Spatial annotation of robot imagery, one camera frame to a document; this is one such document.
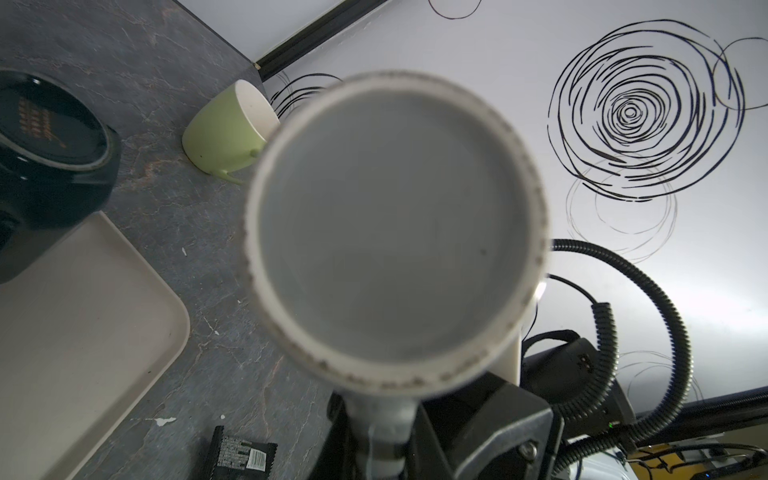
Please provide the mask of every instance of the green cup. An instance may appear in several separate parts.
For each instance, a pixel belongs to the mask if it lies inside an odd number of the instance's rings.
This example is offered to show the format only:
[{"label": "green cup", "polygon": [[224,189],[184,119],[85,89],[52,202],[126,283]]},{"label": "green cup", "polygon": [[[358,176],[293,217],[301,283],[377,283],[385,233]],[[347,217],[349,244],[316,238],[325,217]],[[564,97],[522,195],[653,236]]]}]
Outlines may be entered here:
[{"label": "green cup", "polygon": [[280,121],[261,92],[238,80],[197,112],[181,145],[197,168],[242,184],[229,173],[253,164],[278,125]]}]

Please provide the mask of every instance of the black flexible hose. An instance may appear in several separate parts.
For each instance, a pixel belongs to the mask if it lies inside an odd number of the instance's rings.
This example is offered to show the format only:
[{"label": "black flexible hose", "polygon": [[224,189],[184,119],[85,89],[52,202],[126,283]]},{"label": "black flexible hose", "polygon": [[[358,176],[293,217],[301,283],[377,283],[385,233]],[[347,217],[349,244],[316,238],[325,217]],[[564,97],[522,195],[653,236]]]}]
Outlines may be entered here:
[{"label": "black flexible hose", "polygon": [[592,313],[598,330],[598,355],[594,361],[594,374],[576,396],[551,405],[555,415],[562,417],[565,423],[585,419],[599,409],[611,391],[616,377],[619,351],[611,305],[595,303],[592,305]]},{"label": "black flexible hose", "polygon": [[664,323],[667,324],[672,345],[672,374],[667,391],[656,409],[637,423],[621,425],[563,448],[558,453],[554,464],[554,473],[557,474],[584,457],[612,449],[617,445],[625,449],[633,449],[636,441],[658,433],[669,425],[685,402],[693,377],[693,360],[690,355],[690,341],[680,314],[667,294],[648,275],[623,257],[593,243],[556,239],[552,242],[552,250],[588,255],[607,263],[632,280],[659,310]]}]

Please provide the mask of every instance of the black lid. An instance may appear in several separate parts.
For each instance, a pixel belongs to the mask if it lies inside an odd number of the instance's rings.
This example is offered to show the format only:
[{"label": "black lid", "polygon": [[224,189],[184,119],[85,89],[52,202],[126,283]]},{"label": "black lid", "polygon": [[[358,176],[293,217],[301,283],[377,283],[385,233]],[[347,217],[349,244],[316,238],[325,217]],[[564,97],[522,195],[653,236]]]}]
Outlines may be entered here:
[{"label": "black lid", "polygon": [[0,70],[0,143],[49,167],[92,170],[106,157],[101,122],[77,98],[34,74]]}]

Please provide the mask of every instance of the marble pattern countertop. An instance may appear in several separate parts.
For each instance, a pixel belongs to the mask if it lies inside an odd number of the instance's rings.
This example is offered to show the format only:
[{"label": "marble pattern countertop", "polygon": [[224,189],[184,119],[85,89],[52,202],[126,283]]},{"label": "marble pattern countertop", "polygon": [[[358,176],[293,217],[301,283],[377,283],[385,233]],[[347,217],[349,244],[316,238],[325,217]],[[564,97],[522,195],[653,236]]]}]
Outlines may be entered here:
[{"label": "marble pattern countertop", "polygon": [[64,82],[120,134],[105,211],[190,313],[187,347],[76,478],[194,480],[219,424],[279,444],[271,478],[306,476],[330,388],[285,359],[248,307],[243,190],[197,170],[180,144],[233,81],[261,86],[255,68],[173,0],[0,0],[0,65]]}]

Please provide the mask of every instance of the screw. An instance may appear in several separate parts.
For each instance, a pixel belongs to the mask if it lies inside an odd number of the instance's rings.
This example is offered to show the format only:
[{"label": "screw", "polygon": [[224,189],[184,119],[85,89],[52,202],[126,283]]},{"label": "screw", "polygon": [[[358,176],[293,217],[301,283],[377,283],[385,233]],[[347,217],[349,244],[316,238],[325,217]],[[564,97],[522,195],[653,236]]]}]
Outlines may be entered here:
[{"label": "screw", "polygon": [[533,442],[526,442],[518,447],[518,453],[526,462],[533,462],[538,450]]}]

